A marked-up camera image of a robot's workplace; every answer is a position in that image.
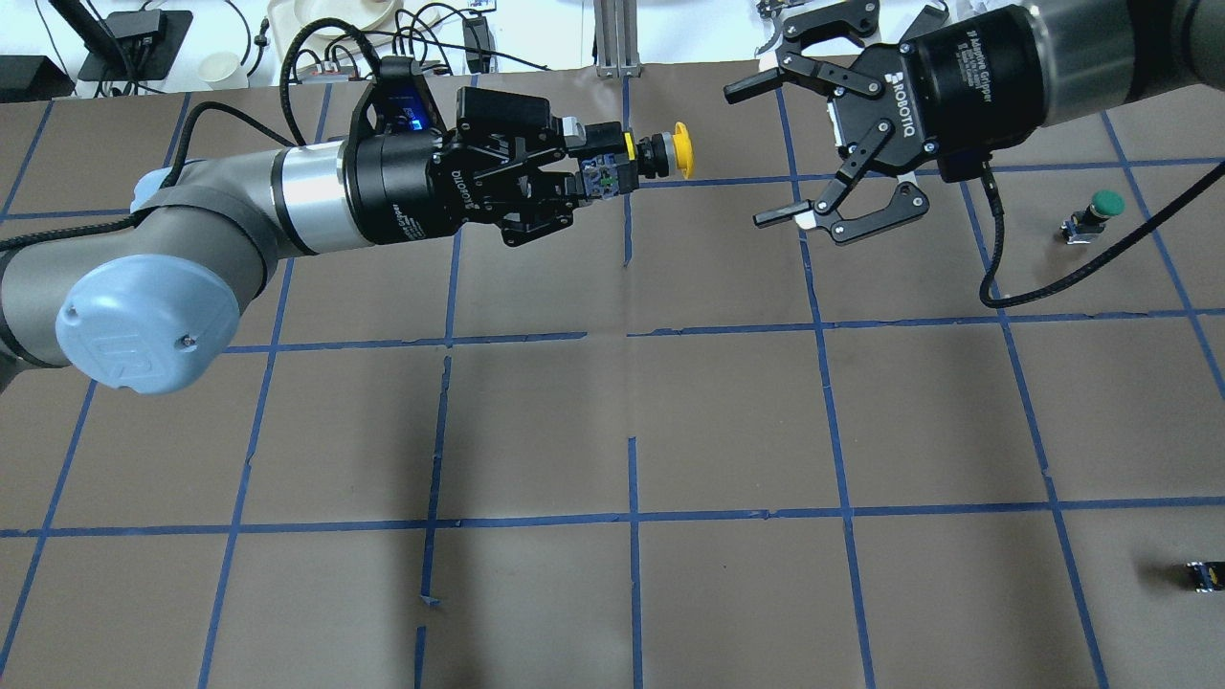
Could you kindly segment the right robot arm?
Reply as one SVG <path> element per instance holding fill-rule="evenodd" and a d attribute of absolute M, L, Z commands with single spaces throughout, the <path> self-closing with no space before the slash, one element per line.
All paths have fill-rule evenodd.
<path fill-rule="evenodd" d="M 858 242 L 926 213 L 907 180 L 926 163 L 947 183 L 976 179 L 1038 129 L 1223 88 L 1220 1 L 1022 1 L 953 23 L 924 9 L 900 42 L 878 29 L 880 1 L 804 6 L 758 74 L 724 88 L 731 104 L 785 83 L 824 97 L 842 156 L 820 197 L 755 215 L 760 228 L 795 221 Z"/>

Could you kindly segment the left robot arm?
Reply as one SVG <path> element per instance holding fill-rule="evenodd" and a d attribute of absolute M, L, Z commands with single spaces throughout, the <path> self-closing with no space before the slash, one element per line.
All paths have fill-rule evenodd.
<path fill-rule="evenodd" d="M 521 246 L 686 170 L 669 132 L 557 116 L 546 98 L 463 87 L 443 129 L 421 78 L 372 82 L 333 143 L 187 161 L 123 221 L 2 243 L 2 385 L 74 367 L 165 395 L 198 380 L 288 257 L 499 227 Z"/>

